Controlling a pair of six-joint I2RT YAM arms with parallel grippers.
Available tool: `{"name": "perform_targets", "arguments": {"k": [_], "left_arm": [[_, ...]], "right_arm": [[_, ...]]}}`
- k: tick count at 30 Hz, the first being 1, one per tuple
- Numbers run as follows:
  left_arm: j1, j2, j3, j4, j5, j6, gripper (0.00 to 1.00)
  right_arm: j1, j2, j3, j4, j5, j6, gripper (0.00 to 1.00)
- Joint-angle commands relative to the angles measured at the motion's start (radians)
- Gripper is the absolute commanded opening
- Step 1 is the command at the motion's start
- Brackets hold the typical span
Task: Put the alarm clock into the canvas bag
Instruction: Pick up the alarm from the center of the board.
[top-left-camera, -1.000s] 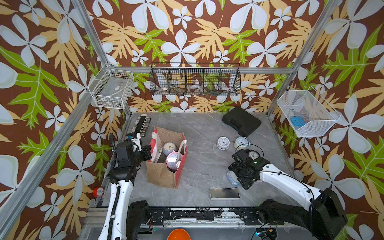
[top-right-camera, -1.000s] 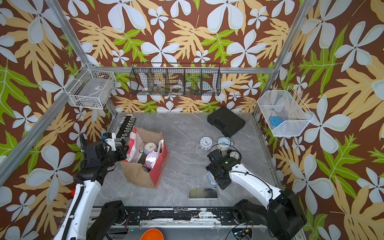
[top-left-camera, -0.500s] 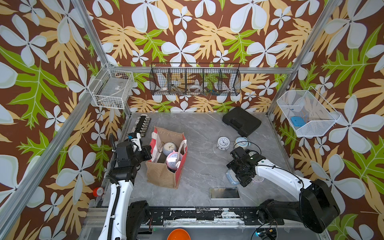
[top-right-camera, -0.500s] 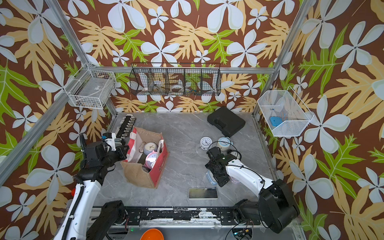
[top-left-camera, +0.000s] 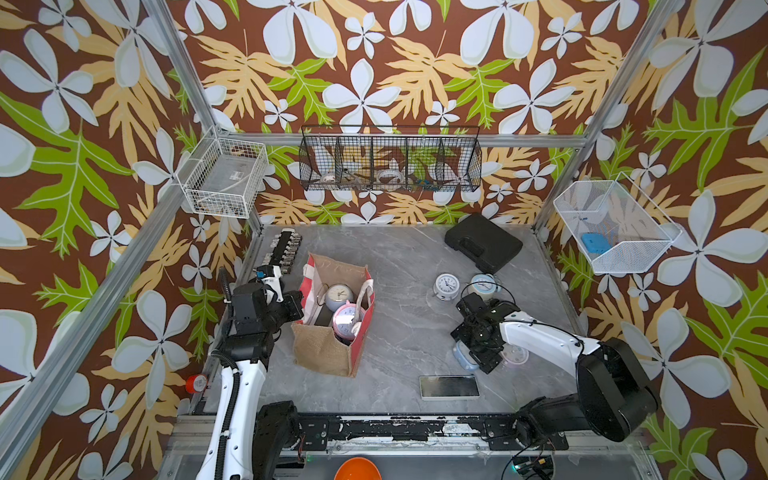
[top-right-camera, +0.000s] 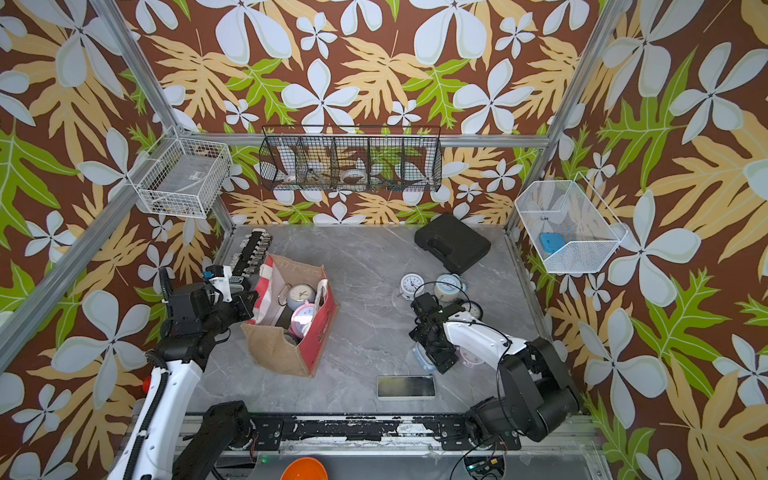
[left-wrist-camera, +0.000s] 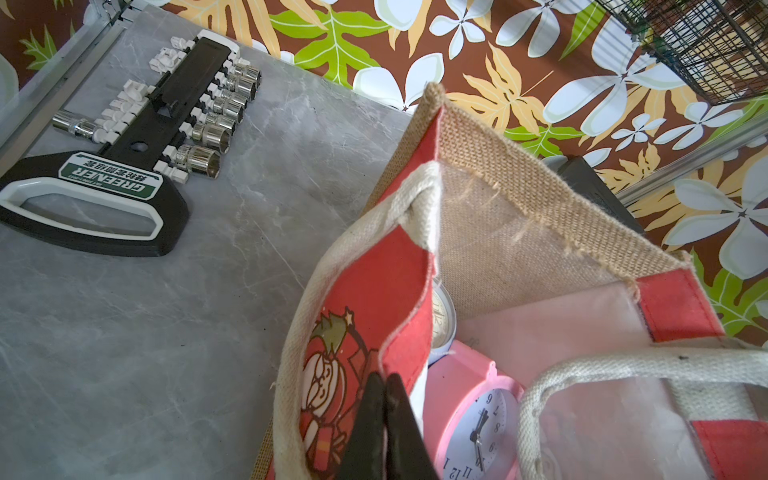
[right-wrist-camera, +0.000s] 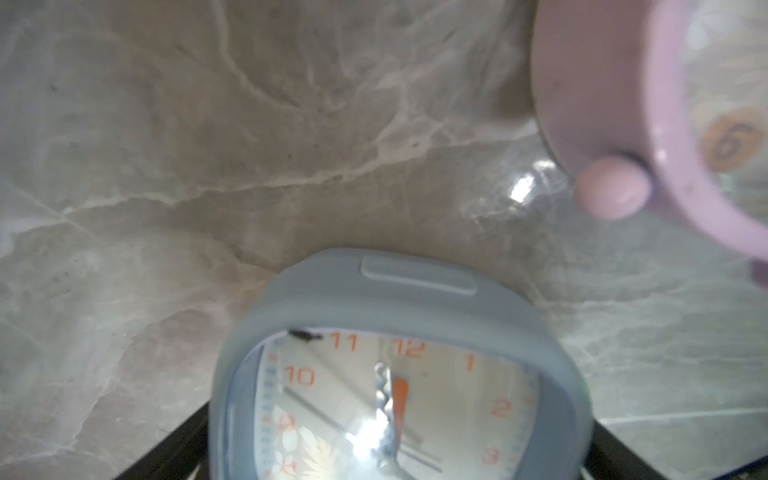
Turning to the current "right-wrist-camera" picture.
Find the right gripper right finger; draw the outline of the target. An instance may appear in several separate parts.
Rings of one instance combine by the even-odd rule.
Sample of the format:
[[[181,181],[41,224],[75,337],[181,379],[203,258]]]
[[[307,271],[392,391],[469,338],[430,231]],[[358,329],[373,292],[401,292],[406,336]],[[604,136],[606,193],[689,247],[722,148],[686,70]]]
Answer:
[[[666,480],[597,421],[584,469],[597,480]]]

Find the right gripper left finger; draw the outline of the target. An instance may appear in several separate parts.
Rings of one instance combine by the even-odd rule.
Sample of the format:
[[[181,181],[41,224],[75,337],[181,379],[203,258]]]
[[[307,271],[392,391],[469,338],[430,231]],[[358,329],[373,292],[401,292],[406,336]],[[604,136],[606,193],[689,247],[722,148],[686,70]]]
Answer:
[[[116,480],[209,480],[208,420],[206,403]]]

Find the blue square alarm clock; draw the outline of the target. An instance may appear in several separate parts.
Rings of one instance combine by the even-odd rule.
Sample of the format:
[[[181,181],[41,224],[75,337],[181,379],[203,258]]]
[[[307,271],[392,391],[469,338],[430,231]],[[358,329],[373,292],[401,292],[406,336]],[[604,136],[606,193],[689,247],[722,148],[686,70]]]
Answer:
[[[471,270],[329,249],[276,275],[217,362],[215,479],[576,479],[585,380]]]

